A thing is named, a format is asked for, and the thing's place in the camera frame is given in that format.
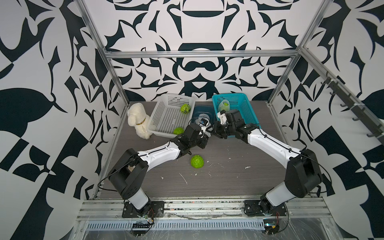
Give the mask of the white perforated plastic basket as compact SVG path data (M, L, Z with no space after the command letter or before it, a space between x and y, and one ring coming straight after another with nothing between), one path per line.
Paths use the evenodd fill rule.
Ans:
M191 118L195 107L195 99L183 95L164 94L160 96L149 120L149 132L159 137L174 138L175 128L185 129ZM180 108L183 104L191 106L188 114L182 114Z

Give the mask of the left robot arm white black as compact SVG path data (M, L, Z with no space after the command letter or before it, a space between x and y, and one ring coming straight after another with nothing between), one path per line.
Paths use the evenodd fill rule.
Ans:
M191 123L184 133L160 147L141 152L133 149L125 151L108 173L107 179L123 200L127 200L140 215L146 214L151 208L150 198L142 189L147 172L190 154L194 147L204 149L209 139L206 129L202 124Z

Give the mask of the green custard apple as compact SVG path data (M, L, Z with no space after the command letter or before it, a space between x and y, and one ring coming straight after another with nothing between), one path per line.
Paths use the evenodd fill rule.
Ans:
M204 162L204 159L202 156L200 155L194 155L192 158L191 158L191 166L195 169L200 169L204 166L205 162Z
M229 103L223 101L223 102L220 103L219 109L220 109L220 112L221 111L229 111L230 110L230 105L229 105Z
M180 111L181 111L182 114L188 114L188 113L190 113L191 109L192 109L192 108L191 108L190 105L188 105L188 104L183 104L183 105L181 106L181 108L180 108Z
M185 132L185 130L181 127L179 128L175 128L174 131L173 131L173 134L174 135L180 135L180 134L183 134Z

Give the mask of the white foam net sleeve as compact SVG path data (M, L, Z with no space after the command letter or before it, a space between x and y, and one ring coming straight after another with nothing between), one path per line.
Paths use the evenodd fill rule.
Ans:
M218 112L229 111L231 109L230 102L228 100L222 100L218 105Z

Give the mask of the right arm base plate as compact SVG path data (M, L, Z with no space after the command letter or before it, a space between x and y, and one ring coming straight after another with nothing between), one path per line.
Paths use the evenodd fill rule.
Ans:
M245 200L243 212L248 217L280 217L287 215L287 208L284 204L274 207L266 199Z

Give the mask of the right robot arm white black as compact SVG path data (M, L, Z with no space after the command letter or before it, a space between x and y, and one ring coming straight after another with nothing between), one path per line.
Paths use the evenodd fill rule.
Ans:
M225 124L217 121L214 123L213 134L223 139L234 136L267 153L286 169L284 181L261 198L269 208L294 198L303 198L323 182L320 165L313 151L286 145L254 124L246 125L243 120Z

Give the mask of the white plush dog toy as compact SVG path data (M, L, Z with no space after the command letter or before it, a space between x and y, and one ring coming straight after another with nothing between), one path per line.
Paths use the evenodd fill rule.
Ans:
M153 133L149 132L150 116L147 115L144 105L136 103L130 106L127 111L128 125L134 127L136 134L145 140L148 140Z

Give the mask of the dark blue plastic tub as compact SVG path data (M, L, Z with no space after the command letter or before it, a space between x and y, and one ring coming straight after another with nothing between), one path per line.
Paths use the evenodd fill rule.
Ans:
M212 106L208 106L208 105L195 106L193 115L191 118L191 122L199 124L202 120L207 121L208 125L211 125L217 120L215 110Z

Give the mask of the right green circuit board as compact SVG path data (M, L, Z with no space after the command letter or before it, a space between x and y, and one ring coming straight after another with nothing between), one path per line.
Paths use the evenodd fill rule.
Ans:
M263 220L264 230L263 233L266 235L275 235L280 230L280 224L277 220Z

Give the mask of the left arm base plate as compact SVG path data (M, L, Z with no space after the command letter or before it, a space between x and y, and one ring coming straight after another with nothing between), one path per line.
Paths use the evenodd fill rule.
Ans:
M141 209L136 209L133 204L124 201L124 208L122 218L155 218L164 214L165 202L164 201L149 201Z

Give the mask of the white foam net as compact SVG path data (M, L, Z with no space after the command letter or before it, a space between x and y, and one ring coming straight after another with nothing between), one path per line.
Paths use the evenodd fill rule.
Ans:
M210 116L207 115L207 114L200 114L196 120L196 123L198 124L198 120L199 118L201 117L205 117L207 119L210 120ZM211 123L211 120L210 120L210 126L205 128L205 127L201 127L201 130L203 131L204 135L207 136L208 138L210 138L212 136L212 133L211 133L211 128L212 128L212 123Z

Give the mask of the black wall hook rail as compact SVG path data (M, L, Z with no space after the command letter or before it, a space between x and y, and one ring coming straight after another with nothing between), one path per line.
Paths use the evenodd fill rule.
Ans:
M327 71L322 85L331 89L331 96L337 96L342 101L341 108L355 115L353 121L361 122L370 131L368 138L376 138L384 144L384 123L341 80L333 78Z

